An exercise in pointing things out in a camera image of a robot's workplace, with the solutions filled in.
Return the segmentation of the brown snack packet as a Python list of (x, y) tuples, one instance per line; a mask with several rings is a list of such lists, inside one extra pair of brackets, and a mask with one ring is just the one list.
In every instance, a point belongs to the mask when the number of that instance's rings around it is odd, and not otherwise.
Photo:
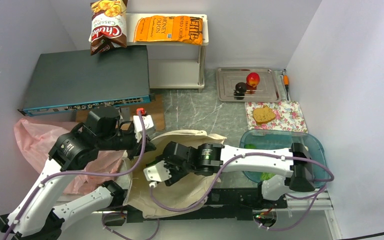
[(97, 0), (90, 4), (92, 11), (90, 54), (127, 47), (127, 0)]

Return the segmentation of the dark blue network switch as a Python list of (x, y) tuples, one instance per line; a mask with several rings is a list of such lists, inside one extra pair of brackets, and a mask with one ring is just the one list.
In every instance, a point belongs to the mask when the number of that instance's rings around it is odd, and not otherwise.
[(33, 117), (90, 110), (100, 105), (126, 107), (155, 100), (150, 92), (145, 45), (44, 53), (38, 58), (18, 112)]

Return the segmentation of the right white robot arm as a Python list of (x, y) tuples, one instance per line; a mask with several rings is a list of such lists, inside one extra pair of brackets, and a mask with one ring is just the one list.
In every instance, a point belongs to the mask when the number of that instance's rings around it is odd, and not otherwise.
[(188, 174), (209, 177), (227, 172), (260, 172), (274, 176), (264, 180), (255, 194), (256, 203), (269, 207), (288, 191), (315, 190), (311, 155), (301, 143), (275, 150), (238, 148), (218, 143), (204, 143), (197, 148), (171, 141), (159, 159), (169, 171), (167, 186)]

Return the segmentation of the orange snack packet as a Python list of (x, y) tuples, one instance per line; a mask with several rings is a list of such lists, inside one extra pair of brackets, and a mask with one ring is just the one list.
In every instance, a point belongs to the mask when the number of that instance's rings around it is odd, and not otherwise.
[(153, 15), (137, 22), (133, 41), (202, 45), (203, 30), (204, 20), (200, 17)]

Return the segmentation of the pink plastic grocery bag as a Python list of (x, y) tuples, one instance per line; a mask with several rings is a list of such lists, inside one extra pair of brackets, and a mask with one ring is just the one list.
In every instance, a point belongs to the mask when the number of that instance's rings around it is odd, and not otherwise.
[[(56, 122), (22, 118), (13, 127), (18, 148), (27, 162), (41, 173), (49, 151), (57, 138), (68, 133), (77, 125), (76, 122)], [(96, 160), (89, 162), (86, 172), (114, 174), (123, 164), (121, 151), (101, 151)], [(103, 182), (114, 180), (114, 177), (77, 175), (63, 191), (64, 194), (85, 195), (94, 191)]]

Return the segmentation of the beige canvas tote bag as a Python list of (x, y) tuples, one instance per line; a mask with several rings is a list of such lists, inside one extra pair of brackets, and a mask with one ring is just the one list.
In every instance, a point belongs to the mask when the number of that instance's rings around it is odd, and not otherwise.
[[(142, 216), (147, 219), (172, 217), (200, 209), (204, 205), (205, 199), (198, 206), (183, 212), (173, 212), (158, 206), (152, 200), (149, 182), (146, 180), (143, 170), (146, 164), (151, 163), (163, 153), (165, 146), (171, 141), (197, 148), (204, 143), (223, 144), (226, 139), (223, 135), (192, 129), (169, 131), (154, 137), (151, 142), (156, 146), (156, 150), (146, 152), (133, 172), (117, 178), (117, 182), (122, 179), (129, 180), (127, 194), (122, 205), (142, 211)], [(200, 176), (190, 173), (171, 186), (159, 183), (152, 193), (154, 198), (166, 207), (187, 208), (204, 196), (215, 177), (215, 174)]]

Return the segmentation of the green pepper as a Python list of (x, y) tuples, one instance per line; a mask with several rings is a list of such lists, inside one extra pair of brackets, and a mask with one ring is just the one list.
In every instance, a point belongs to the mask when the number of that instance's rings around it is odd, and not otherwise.
[(257, 149), (257, 147), (254, 144), (246, 144), (244, 146), (245, 149)]

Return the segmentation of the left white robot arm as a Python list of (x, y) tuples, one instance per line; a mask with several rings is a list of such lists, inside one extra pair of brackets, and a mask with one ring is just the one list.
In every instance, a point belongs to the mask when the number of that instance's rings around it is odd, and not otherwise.
[(117, 173), (106, 174), (107, 181), (91, 193), (57, 205), (59, 197), (76, 176), (86, 176), (87, 164), (101, 151), (126, 151), (128, 157), (141, 159), (155, 150), (147, 131), (154, 127), (152, 117), (138, 108), (122, 130), (123, 121), (113, 106), (91, 110), (85, 122), (58, 137), (38, 179), (11, 213), (0, 215), (0, 232), (13, 240), (56, 240), (73, 223), (90, 213), (124, 203), (124, 190), (115, 183)]

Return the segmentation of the red apple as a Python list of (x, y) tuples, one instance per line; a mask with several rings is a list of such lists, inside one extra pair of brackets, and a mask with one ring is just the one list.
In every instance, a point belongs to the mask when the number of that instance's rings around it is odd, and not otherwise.
[(251, 88), (256, 88), (258, 84), (260, 83), (260, 75), (256, 72), (250, 72), (246, 76), (246, 84), (250, 86)]

